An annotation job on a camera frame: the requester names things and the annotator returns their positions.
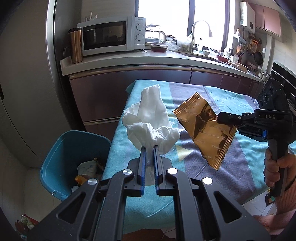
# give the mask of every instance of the kettle handle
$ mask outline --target kettle handle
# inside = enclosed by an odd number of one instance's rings
[[[166,42],[166,34],[163,31],[159,31],[159,34],[163,34],[163,41],[158,44],[164,44]]]

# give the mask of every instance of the copper travel mug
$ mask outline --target copper travel mug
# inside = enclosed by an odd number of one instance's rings
[[[71,59],[76,64],[83,61],[82,56],[82,28],[72,28],[68,31],[71,40]]]

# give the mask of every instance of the microwave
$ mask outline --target microwave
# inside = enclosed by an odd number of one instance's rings
[[[77,24],[83,56],[145,48],[146,18],[110,17]]]

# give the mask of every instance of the hand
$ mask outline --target hand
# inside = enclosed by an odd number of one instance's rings
[[[275,182],[280,179],[280,174],[278,173],[279,168],[288,167],[286,188],[289,187],[295,180],[296,177],[296,155],[286,154],[277,161],[271,159],[271,151],[269,148],[265,151],[264,159],[264,171],[265,176],[264,181],[267,186],[273,187]]]

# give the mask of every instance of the crumpled tissue in bin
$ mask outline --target crumpled tissue in bin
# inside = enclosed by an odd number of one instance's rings
[[[169,121],[159,85],[142,90],[140,102],[124,111],[122,124],[126,127],[128,138],[134,146],[138,150],[141,150],[142,146],[146,148],[145,185],[153,185],[153,147],[158,145],[159,154],[164,155],[180,138],[179,129],[172,128]]]

